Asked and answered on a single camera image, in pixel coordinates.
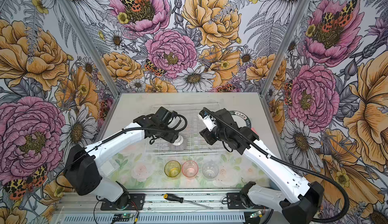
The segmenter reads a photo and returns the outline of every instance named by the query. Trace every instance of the screwdriver shaft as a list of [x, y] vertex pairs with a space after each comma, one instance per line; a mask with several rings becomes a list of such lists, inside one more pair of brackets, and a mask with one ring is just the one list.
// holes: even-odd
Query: screwdriver shaft
[[201, 206], [201, 207], [206, 207], [206, 208], [209, 208], [209, 209], [213, 209], [213, 208], [210, 207], [210, 206], [201, 205], [201, 204], [198, 204], [198, 203], [196, 203], [196, 202], [191, 202], [191, 201], [187, 201], [187, 200], [183, 200], [183, 202], [191, 203], [191, 204], [198, 205], [198, 206]]

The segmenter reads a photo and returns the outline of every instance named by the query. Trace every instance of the mounting plate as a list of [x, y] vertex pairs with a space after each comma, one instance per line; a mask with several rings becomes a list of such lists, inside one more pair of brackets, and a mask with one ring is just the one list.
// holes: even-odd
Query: mounting plate
[[[130, 201], [134, 202], [138, 210], [143, 210], [145, 194], [129, 194]], [[101, 205], [101, 210], [117, 210], [112, 207], [112, 204], [108, 200], [104, 200]], [[129, 203], [129, 206], [124, 210], [136, 210], [135, 207]]]

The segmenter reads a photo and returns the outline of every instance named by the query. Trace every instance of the cleaning brush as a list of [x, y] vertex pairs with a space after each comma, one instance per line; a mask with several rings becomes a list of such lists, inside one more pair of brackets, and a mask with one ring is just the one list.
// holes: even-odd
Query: cleaning brush
[[187, 146], [187, 140], [181, 136], [178, 135], [178, 138], [175, 140], [174, 143], [170, 143], [170, 150], [171, 151], [182, 151]]

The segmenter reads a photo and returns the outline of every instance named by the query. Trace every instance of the pink glass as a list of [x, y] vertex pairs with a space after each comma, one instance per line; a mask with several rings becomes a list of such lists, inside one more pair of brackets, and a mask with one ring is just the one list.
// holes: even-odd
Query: pink glass
[[194, 177], [198, 173], [198, 164], [194, 161], [186, 161], [182, 165], [182, 173], [188, 178]]

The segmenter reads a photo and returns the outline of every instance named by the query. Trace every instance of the screwdriver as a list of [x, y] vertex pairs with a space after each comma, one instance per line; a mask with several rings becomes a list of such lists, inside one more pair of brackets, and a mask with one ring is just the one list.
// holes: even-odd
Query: screwdriver
[[193, 205], [199, 205], [201, 207], [206, 207], [206, 208], [209, 208], [209, 209], [213, 209], [212, 207], [209, 207], [209, 206], [205, 206], [205, 205], [201, 205], [201, 204], [198, 204], [196, 202], [191, 202], [191, 201], [187, 201], [187, 200], [183, 200], [183, 198], [179, 198], [177, 197], [175, 194], [164, 194], [163, 196], [166, 200], [169, 200], [169, 201], [177, 201], [177, 202], [186, 202], [186, 203], [190, 203], [190, 204], [193, 204]]

